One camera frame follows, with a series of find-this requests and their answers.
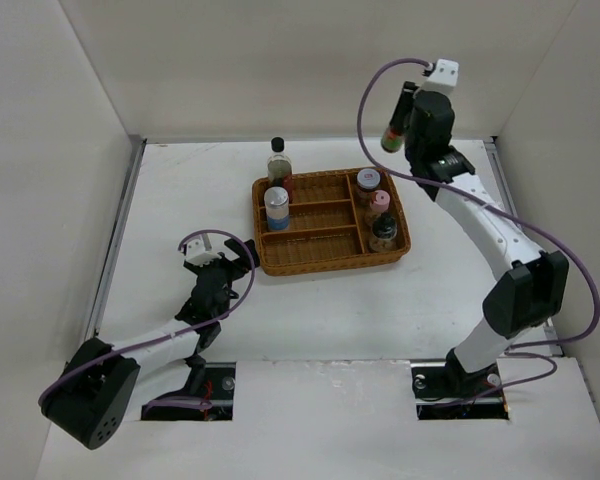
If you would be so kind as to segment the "white lid glass jar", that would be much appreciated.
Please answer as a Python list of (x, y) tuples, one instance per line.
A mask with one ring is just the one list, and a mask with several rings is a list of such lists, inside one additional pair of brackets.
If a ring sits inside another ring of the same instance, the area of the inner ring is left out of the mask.
[(356, 175), (356, 196), (360, 205), (368, 205), (371, 195), (379, 189), (380, 173), (372, 168), (364, 168)]

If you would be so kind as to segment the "red sauce bottle yellow cap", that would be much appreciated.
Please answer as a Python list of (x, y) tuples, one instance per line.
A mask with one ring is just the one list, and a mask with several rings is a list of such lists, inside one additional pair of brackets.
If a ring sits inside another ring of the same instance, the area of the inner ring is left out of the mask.
[(381, 147), (385, 152), (396, 153), (400, 150), (404, 142), (405, 125), (393, 125), (391, 116), (380, 142)]

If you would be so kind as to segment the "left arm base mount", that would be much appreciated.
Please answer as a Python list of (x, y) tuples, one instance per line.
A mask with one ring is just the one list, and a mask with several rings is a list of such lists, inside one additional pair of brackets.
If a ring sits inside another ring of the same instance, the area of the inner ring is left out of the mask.
[(233, 419), (236, 364), (187, 361), (189, 374), (179, 389), (150, 399), (140, 410), (142, 421), (213, 422)]

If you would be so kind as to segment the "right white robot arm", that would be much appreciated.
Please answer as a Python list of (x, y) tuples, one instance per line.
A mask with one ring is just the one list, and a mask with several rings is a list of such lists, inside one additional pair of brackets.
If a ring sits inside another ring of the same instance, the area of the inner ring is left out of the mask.
[(405, 82), (390, 121), (418, 186), (461, 226), (496, 280), (481, 320), (444, 365), (416, 368), (419, 398), (471, 395), (501, 354), (560, 310), (569, 270), (563, 253), (544, 251), (493, 205), (474, 166), (450, 143), (454, 120), (446, 95)]

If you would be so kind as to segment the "metal table rail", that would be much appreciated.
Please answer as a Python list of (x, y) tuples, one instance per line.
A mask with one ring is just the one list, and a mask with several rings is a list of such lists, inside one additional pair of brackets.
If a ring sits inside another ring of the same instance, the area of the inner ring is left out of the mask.
[[(497, 138), (492, 137), (490, 140), (483, 142), (485, 153), (488, 157), (491, 172), (494, 176), (494, 181), (497, 185), (497, 190), (500, 195), (500, 204), (502, 209), (506, 210), (509, 214), (514, 216), (518, 215), (515, 201), (513, 199), (511, 189), (509, 187), (504, 168), (499, 155), (499, 150), (496, 143)], [(535, 327), (530, 330), (524, 336), (521, 336), (517, 343), (535, 343), (542, 341), (550, 341), (550, 344), (539, 345), (539, 346), (526, 346), (522, 347), (521, 351), (534, 352), (551, 357), (563, 357), (564, 350), (560, 347), (555, 340), (557, 339), (557, 332), (552, 318), (546, 320), (541, 326)]]
[(147, 139), (140, 135), (130, 135), (131, 154), (125, 173), (111, 235), (106, 245), (105, 257), (98, 276), (91, 303), (86, 311), (82, 340), (89, 340), (100, 332), (104, 310), (108, 300), (126, 223), (138, 181)]

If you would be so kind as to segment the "pink lid spice bottle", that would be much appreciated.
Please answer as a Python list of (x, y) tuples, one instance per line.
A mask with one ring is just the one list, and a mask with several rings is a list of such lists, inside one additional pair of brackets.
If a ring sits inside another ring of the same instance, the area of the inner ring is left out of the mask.
[(389, 210), (391, 197), (385, 190), (375, 190), (369, 195), (369, 200), (364, 213), (364, 221), (368, 227), (383, 213)]

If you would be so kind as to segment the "brown wicker divided tray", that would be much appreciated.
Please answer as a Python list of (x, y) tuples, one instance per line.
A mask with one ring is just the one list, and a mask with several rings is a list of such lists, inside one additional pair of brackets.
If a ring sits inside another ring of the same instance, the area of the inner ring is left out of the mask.
[(393, 179), (380, 172), (380, 188), (390, 195), (389, 213), (397, 221), (396, 248), (370, 249), (371, 227), (365, 222), (356, 177), (359, 170), (340, 169), (296, 174), (290, 226), (268, 228), (264, 195), (266, 178), (252, 185), (254, 241), (262, 270), (270, 276), (292, 276), (374, 267), (394, 263), (411, 249), (406, 216)]

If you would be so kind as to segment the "silver lid spice jar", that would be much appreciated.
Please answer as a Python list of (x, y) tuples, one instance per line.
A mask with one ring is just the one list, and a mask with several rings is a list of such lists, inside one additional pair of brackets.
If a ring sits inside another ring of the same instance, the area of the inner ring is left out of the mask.
[(290, 226), (289, 196), (283, 187), (270, 187), (264, 194), (267, 226), (270, 231), (286, 230)]

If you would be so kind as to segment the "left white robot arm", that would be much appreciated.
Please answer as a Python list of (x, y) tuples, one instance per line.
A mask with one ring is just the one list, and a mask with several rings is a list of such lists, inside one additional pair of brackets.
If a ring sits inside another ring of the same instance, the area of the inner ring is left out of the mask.
[(170, 375), (172, 389), (141, 401), (142, 419), (206, 415), (226, 404), (224, 395), (214, 393), (222, 382), (207, 376), (202, 354), (219, 336), (222, 321), (246, 298), (234, 283), (253, 280), (260, 258), (254, 240), (228, 235), (224, 244), (235, 255), (229, 259), (211, 248), (210, 234), (194, 232), (178, 246), (195, 284), (171, 320), (127, 341), (85, 341), (39, 397), (42, 415), (87, 449), (101, 447), (117, 431), (138, 400), (137, 384), (171, 364), (177, 365)]

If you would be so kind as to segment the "dark sauce bottle black cap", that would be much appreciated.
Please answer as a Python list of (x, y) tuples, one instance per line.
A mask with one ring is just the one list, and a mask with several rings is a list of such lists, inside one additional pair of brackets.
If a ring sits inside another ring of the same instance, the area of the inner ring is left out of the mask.
[(270, 142), (272, 154), (267, 160), (267, 176), (270, 187), (283, 188), (293, 202), (293, 172), (290, 158), (285, 152), (285, 141), (281, 137), (274, 137)]

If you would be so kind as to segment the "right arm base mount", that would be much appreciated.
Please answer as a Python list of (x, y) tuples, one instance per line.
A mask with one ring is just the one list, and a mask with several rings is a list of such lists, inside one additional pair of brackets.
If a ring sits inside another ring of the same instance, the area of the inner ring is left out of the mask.
[(413, 363), (411, 376), (419, 420), (509, 419), (495, 362), (466, 373), (449, 353), (443, 362)]

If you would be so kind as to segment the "left metal table rail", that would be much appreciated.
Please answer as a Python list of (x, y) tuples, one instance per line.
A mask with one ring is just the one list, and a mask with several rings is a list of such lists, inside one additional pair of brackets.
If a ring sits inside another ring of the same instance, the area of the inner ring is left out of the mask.
[(82, 340), (89, 340), (100, 332), (104, 310), (108, 300), (126, 223), (138, 181), (147, 139), (140, 135), (130, 135), (131, 154), (125, 173), (111, 235), (106, 245), (105, 257), (98, 276), (91, 303), (86, 311)]

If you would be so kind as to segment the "right metal table rail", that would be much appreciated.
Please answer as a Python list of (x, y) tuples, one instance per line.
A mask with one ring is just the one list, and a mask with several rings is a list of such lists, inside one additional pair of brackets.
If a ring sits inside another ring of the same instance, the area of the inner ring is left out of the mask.
[[(488, 157), (491, 172), (494, 176), (494, 181), (497, 185), (497, 190), (500, 195), (500, 204), (502, 209), (506, 210), (509, 214), (514, 216), (518, 215), (515, 201), (513, 199), (511, 189), (509, 187), (504, 168), (499, 155), (499, 150), (496, 143), (497, 138), (492, 137), (490, 140), (483, 142), (485, 153)], [(564, 350), (560, 347), (555, 340), (557, 339), (557, 332), (552, 318), (546, 320), (541, 326), (535, 327), (530, 330), (524, 336), (521, 336), (517, 343), (535, 343), (542, 341), (550, 341), (550, 344), (539, 345), (539, 346), (526, 346), (522, 347), (521, 351), (534, 352), (551, 357), (563, 357)]]

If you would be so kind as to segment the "black cap spice bottle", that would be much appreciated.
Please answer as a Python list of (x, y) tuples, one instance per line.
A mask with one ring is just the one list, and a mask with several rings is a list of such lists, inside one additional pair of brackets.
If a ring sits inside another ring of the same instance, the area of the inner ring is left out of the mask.
[(369, 248), (376, 253), (394, 251), (397, 249), (396, 238), (397, 221), (389, 212), (384, 212), (371, 226)]

